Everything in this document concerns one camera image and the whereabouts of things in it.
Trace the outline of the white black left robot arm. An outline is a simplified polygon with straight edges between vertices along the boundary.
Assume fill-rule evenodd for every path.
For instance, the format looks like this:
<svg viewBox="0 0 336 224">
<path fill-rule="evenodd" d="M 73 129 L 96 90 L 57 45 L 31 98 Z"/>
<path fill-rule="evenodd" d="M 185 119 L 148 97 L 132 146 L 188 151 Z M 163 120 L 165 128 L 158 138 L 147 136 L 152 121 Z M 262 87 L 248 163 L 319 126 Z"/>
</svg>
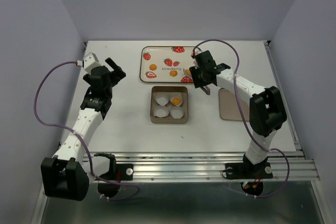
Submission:
<svg viewBox="0 0 336 224">
<path fill-rule="evenodd" d="M 113 154 L 97 153 L 89 156 L 89 143 L 105 119 L 112 105 L 112 88 L 123 78 L 125 72 L 111 58 L 102 65 L 95 54 L 87 54 L 82 61 L 76 61 L 86 74 L 84 81 L 89 85 L 76 122 L 73 127 L 62 126 L 69 131 L 62 146 L 51 158 L 44 158 L 40 169 L 46 196 L 82 201 L 89 185 L 102 175 L 106 179 L 117 174 L 116 159 Z"/>
</svg>

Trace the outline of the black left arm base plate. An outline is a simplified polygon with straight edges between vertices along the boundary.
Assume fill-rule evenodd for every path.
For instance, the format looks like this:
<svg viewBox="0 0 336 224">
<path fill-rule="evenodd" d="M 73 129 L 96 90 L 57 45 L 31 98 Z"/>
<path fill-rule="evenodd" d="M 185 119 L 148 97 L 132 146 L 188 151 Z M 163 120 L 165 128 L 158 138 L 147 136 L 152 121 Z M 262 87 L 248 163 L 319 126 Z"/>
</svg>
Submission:
<svg viewBox="0 0 336 224">
<path fill-rule="evenodd" d="M 118 163 L 113 154 L 96 153 L 92 161 L 93 172 L 98 177 L 118 182 L 133 180 L 133 164 Z"/>
</svg>

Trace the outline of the orange round cookie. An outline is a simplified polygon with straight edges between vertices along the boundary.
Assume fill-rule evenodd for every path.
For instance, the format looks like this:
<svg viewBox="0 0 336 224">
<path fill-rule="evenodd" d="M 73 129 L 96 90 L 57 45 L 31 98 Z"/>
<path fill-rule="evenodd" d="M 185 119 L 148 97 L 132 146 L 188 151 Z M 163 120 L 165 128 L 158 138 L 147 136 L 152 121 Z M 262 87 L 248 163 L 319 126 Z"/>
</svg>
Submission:
<svg viewBox="0 0 336 224">
<path fill-rule="evenodd" d="M 155 64 L 151 64 L 149 66 L 150 70 L 156 70 L 157 69 L 157 66 Z"/>
</svg>

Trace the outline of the orange swirl cookie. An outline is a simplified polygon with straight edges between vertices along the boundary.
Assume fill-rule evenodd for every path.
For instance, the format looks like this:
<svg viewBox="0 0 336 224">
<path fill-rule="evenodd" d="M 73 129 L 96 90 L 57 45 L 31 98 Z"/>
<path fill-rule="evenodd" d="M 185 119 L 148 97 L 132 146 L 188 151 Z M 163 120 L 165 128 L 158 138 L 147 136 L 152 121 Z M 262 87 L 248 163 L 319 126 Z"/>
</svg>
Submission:
<svg viewBox="0 0 336 224">
<path fill-rule="evenodd" d="M 171 99 L 171 103 L 174 105 L 174 106 L 180 106 L 182 104 L 182 99 L 180 97 L 173 97 Z"/>
</svg>

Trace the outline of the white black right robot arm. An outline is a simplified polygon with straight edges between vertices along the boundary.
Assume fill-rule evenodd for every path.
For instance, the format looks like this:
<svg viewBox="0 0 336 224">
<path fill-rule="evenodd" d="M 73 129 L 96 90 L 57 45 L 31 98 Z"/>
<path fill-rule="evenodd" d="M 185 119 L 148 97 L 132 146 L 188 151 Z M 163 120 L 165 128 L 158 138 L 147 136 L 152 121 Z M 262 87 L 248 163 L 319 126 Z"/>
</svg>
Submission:
<svg viewBox="0 0 336 224">
<path fill-rule="evenodd" d="M 207 51 L 193 52 L 194 66 L 190 72 L 195 88 L 210 94 L 208 85 L 213 84 L 235 95 L 241 119 L 251 137 L 251 142 L 241 170 L 253 177 L 260 172 L 260 164 L 266 161 L 267 153 L 276 132 L 287 120 L 280 90 L 265 88 L 237 74 L 237 69 L 217 64 Z"/>
</svg>

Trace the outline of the gold tin lid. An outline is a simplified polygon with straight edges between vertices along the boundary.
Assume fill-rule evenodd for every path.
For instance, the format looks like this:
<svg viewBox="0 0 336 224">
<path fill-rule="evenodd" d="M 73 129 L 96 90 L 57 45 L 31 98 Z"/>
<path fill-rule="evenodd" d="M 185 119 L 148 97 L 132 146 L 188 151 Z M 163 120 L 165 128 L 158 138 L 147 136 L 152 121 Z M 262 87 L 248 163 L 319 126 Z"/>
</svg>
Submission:
<svg viewBox="0 0 336 224">
<path fill-rule="evenodd" d="M 235 95 L 225 89 L 218 91 L 219 116 L 226 121 L 242 121 Z"/>
</svg>

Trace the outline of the steel serving tongs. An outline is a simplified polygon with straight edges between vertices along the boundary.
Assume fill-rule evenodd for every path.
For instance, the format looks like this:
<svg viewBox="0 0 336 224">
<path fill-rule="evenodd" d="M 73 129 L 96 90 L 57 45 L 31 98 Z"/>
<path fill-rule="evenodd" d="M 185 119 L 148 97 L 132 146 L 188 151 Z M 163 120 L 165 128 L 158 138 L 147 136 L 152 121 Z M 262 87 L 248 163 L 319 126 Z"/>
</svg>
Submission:
<svg viewBox="0 0 336 224">
<path fill-rule="evenodd" d="M 192 79 L 193 83 L 194 83 L 194 87 L 200 88 L 206 95 L 210 95 L 211 94 L 211 90 L 208 87 L 208 85 L 210 84 L 209 82 L 207 82 L 201 75 L 201 71 L 199 69 L 196 69 L 194 67 L 189 68 L 191 75 L 189 76 L 186 73 L 186 69 L 183 69 L 183 73 Z"/>
</svg>

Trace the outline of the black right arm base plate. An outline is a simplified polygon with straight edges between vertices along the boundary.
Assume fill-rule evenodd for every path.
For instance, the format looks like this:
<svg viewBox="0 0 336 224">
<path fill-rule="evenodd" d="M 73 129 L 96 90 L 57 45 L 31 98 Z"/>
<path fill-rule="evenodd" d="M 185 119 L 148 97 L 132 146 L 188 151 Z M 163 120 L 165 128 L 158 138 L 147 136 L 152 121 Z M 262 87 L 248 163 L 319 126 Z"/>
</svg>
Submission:
<svg viewBox="0 0 336 224">
<path fill-rule="evenodd" d="M 224 168 L 224 177 L 230 180 L 254 180 L 255 178 L 273 178 L 272 169 L 268 162 L 258 165 L 247 163 L 227 163 Z"/>
</svg>

